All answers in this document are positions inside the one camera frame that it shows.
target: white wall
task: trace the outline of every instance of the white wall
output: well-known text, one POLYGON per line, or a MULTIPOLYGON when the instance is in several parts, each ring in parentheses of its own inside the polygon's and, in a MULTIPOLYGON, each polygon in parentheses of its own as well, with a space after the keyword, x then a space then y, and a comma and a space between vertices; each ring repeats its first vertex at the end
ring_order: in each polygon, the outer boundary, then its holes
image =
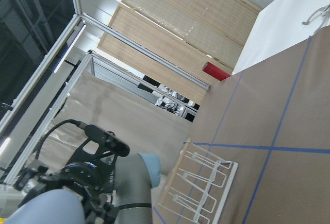
POLYGON ((302 25, 330 0, 275 0, 262 10, 235 66, 236 74, 308 38, 321 25, 319 16, 302 25))

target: black cable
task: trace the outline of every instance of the black cable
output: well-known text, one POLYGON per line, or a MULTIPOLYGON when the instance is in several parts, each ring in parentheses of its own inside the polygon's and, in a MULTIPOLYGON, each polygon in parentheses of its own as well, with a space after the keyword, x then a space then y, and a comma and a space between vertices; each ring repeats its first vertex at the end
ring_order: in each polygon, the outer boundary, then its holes
POLYGON ((50 129, 44 136, 42 136, 42 138, 40 138, 39 140, 39 143, 38 143, 38 148, 37 148, 37 153, 36 153, 36 159, 39 158, 39 154, 40 154, 40 151, 41 151, 41 147, 43 145, 43 143, 45 142, 46 138, 54 131, 56 130, 58 127, 60 127, 61 125, 64 125, 64 124, 67 124, 67 123, 70 123, 70 124, 74 124, 76 126, 79 126, 81 124, 80 121, 77 121, 77 120, 74 120, 74 119, 67 119, 67 120, 64 120, 58 124, 56 124, 52 129, 50 129))

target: blue grid line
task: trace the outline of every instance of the blue grid line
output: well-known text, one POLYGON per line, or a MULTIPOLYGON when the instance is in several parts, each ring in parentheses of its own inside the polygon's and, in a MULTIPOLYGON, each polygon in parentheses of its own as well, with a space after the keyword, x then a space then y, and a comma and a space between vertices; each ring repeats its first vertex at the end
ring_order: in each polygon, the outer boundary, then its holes
MULTIPOLYGON (((217 128, 217 130, 216 130, 216 132, 215 132, 215 134, 214 134, 214 137, 213 137, 213 139, 212 139, 212 144, 215 142, 215 139, 216 139, 216 137, 218 136, 218 133, 219 133, 220 127, 222 126, 222 123, 223 123, 223 121, 224 121, 224 118, 225 118, 225 116, 226 116, 226 114, 227 114, 227 112, 228 112, 228 110, 229 110, 229 106, 232 104, 232 100, 234 99, 234 95, 236 94, 236 91, 237 91, 238 85, 239 85, 239 83, 240 83, 240 81, 241 81, 241 79, 242 79, 243 74, 244 74, 244 71, 242 71, 241 75, 239 76, 239 79, 238 79, 238 81, 237 81, 237 83, 236 83, 236 86, 235 86, 235 88, 234 88, 234 91, 233 91, 233 93, 232 93, 232 96, 230 97, 230 100, 229 100, 229 102, 228 102, 228 104, 227 104, 227 107, 226 107, 226 109, 225 109, 225 111, 224 111, 224 113, 223 113, 223 115, 222 115, 222 118, 221 118, 221 120, 220 120, 220 122, 219 122, 218 128, 217 128)), ((201 173, 201 171, 202 171, 202 168, 203 168, 203 166, 200 167, 200 169, 198 170, 197 175, 200 175, 200 173, 201 173)), ((188 194, 188 197, 190 197, 192 191, 193 191, 193 186, 192 186, 191 189, 190 189, 190 192, 189 192, 189 194, 188 194)), ((185 211, 185 208, 183 207, 182 210, 181 210, 180 215, 182 215, 184 211, 185 211)), ((180 220, 181 220, 181 216, 178 217, 178 219, 177 219, 177 221, 176 221, 176 224, 179 224, 180 220)))
POLYGON ((238 145, 238 144, 212 144, 212 143, 193 143, 193 144, 212 146, 212 147, 261 149, 261 150, 286 151, 286 152, 330 153, 330 149, 323 149, 323 148, 271 147, 271 146, 254 146, 254 145, 238 145))
POLYGON ((161 222, 163 222, 163 224, 167 224, 164 218, 162 217, 162 215, 158 212, 158 210, 155 207, 153 207, 153 210, 156 212, 161 222))
MULTIPOLYGON (((310 47, 311 41, 312 41, 312 37, 310 36, 309 39, 308 39, 308 44, 307 44, 307 47, 306 47, 306 50, 305 50, 304 56, 303 56, 303 58, 302 58, 302 61, 301 61, 301 63, 300 63, 300 66, 299 66, 299 69, 298 69, 298 72, 297 72, 297 75, 296 75, 296 77, 295 77, 295 79, 294 79, 294 82, 293 82, 293 85, 292 85, 292 88, 291 88, 291 91, 290 91, 290 94, 289 94, 289 97, 288 97, 287 103, 286 103, 286 105, 285 105, 285 107, 284 107, 284 109, 283 109, 283 113, 282 113, 281 118, 280 118, 280 121, 279 121, 279 123, 278 123, 277 129, 276 129, 276 133, 275 133, 275 136, 274 136, 274 139, 273 139, 273 142, 272 142, 271 147, 274 147, 274 145, 275 145, 275 143, 276 143, 276 140, 277 140, 277 137, 278 137, 279 131, 280 131, 281 127, 282 127, 282 123, 283 123, 284 117, 285 117, 285 115, 286 115, 286 112, 287 112, 287 110, 288 110, 289 104, 290 104, 290 102, 291 102, 291 99, 292 99, 292 96, 293 96, 293 92, 294 92, 294 90, 295 90, 295 88, 296 88, 296 84, 297 84, 297 82, 298 82, 299 76, 300 76, 301 71, 302 71, 302 68, 303 68, 303 66, 304 66, 304 63, 305 63, 305 60, 306 60, 306 57, 307 57, 307 54, 308 54, 308 51, 309 51, 309 47, 310 47)), ((246 214, 245 214, 245 216, 244 216, 243 224, 245 224, 245 223, 246 223, 246 220, 248 219, 248 216, 249 216, 249 213, 250 213, 250 211, 251 211, 252 205, 253 205, 253 203, 254 203, 255 197, 256 197, 257 192, 258 192, 258 190, 259 190, 259 187, 260 187, 260 184, 261 184, 261 180, 262 180, 262 178, 263 178, 263 175, 265 174, 265 170, 266 170, 266 167, 267 167, 267 165, 268 165, 268 162, 269 162, 269 158, 270 158, 271 153, 272 153, 272 150, 269 150, 269 151, 268 151, 268 154, 267 154, 267 157, 266 157, 266 160, 265 160, 265 163, 264 163, 264 165, 263 165, 263 167, 262 167, 262 170, 261 170, 260 176, 259 176, 259 178, 258 178, 258 181, 257 181, 256 187, 255 187, 255 189, 254 189, 254 191, 253 191, 253 195, 252 195, 252 197, 251 197, 251 200, 250 200, 249 206, 248 206, 248 208, 247 208, 246 214)))

